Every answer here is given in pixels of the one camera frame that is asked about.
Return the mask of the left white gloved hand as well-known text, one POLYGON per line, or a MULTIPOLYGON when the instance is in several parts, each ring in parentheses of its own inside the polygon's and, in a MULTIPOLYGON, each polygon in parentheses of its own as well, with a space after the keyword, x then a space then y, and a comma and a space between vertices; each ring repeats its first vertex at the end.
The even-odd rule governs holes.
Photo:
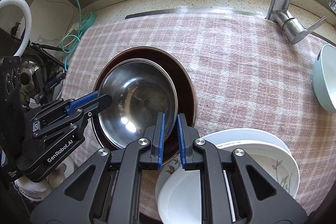
POLYGON ((61 163, 41 182, 32 182, 26 176, 22 176, 15 180, 14 184, 19 193, 28 200, 41 202, 66 179, 66 169, 67 166, 61 163))

